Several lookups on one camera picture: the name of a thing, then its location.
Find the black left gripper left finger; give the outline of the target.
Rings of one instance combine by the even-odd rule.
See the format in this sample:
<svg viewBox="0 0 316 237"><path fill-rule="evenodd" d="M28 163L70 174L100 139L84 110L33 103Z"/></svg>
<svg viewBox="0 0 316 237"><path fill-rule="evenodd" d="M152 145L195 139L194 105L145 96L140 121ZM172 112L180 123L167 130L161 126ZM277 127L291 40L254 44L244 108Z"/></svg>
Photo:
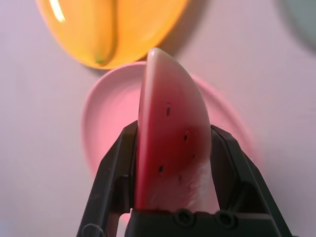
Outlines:
<svg viewBox="0 0 316 237"><path fill-rule="evenodd" d="M79 237L115 237L120 216L134 207L137 128L136 121L126 126L101 160Z"/></svg>

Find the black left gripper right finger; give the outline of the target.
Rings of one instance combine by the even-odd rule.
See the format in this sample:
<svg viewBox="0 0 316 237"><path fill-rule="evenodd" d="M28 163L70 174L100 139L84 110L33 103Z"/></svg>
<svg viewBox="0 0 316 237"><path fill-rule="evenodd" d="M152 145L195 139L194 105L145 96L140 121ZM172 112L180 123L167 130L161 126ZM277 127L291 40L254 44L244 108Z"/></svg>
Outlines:
<svg viewBox="0 0 316 237"><path fill-rule="evenodd" d="M210 166L223 237L292 236L259 169L228 132L212 125Z"/></svg>

